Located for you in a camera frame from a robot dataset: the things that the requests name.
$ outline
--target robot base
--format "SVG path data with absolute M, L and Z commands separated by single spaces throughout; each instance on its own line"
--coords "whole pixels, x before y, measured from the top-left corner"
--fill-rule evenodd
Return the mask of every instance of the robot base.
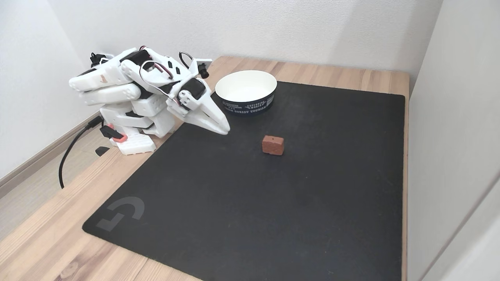
M 109 141 L 113 146 L 118 147 L 124 155 L 153 152 L 156 150 L 156 145 L 151 137 L 140 133 L 127 135 L 127 140 L 124 142 L 116 142 L 112 138 Z

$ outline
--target bowl rim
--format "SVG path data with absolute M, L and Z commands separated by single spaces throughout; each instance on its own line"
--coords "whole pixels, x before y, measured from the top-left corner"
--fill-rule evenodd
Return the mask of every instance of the bowl rim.
M 231 79 L 231 78 L 234 78 L 234 76 L 236 76 L 237 74 L 242 74 L 242 73 L 261 73 L 263 74 L 264 76 L 267 76 L 268 78 L 272 78 L 273 80 L 273 87 L 272 87 L 272 90 L 270 90 L 269 92 L 266 92 L 265 95 L 259 97 L 259 98 L 255 98 L 255 99 L 250 99 L 250 100 L 245 100 L 245 101 L 235 101 L 235 100 L 231 100 L 231 99 L 227 99 L 226 97 L 224 96 L 221 96 L 219 94 L 219 91 L 217 91 L 217 88 L 218 86 L 221 84 L 221 83 L 224 83 L 226 82 L 227 80 Z M 221 99 L 225 100 L 225 101 L 228 101 L 228 102 L 232 102 L 232 103 L 250 103 L 250 102 L 255 102 L 255 101 L 258 101 L 258 100 L 261 100 L 267 96 L 269 96 L 270 94 L 272 94 L 275 90 L 276 90 L 276 87 L 278 86 L 278 80 L 276 80 L 276 77 L 274 77 L 274 75 L 272 75 L 271 73 L 269 72 L 265 72 L 265 71 L 261 71 L 261 70 L 241 70 L 241 71 L 236 71 L 236 72 L 233 72 L 231 74 L 228 74 L 224 77 L 222 77 L 218 82 L 217 84 L 215 84 L 215 93 L 217 94 L 217 96 L 219 96 Z

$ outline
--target white bowl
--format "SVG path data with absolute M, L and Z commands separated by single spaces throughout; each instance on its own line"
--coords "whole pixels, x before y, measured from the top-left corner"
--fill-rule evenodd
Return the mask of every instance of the white bowl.
M 266 111 L 274 101 L 278 82 L 271 74 L 244 70 L 223 77 L 215 85 L 224 109 L 236 115 L 256 115 Z

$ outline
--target white robotic arm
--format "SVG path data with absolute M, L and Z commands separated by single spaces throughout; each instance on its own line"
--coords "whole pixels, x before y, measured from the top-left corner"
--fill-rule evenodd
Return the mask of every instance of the white robotic arm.
M 162 138 L 173 130 L 173 116 L 221 135 L 229 132 L 209 86 L 196 78 L 208 77 L 211 59 L 192 58 L 185 67 L 143 46 L 115 57 L 93 55 L 91 60 L 92 68 L 69 85 L 87 105 L 104 104 L 100 111 L 108 126 L 101 131 L 122 153 L 154 151 L 151 138 L 141 132 Z

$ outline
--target baseboard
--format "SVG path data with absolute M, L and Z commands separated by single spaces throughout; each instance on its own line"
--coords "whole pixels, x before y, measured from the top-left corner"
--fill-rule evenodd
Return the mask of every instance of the baseboard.
M 6 176 L 2 177 L 0 179 L 0 198 L 4 197 L 7 193 L 17 187 L 24 180 L 31 177 L 52 159 L 63 153 L 68 148 L 71 141 L 75 138 L 78 132 L 80 132 L 90 120 L 92 120 L 99 114 L 99 112 L 96 112 L 95 114 L 78 124 L 76 127 L 65 133 L 63 136 L 56 139 L 54 142 L 28 159 L 26 162 L 19 165 Z

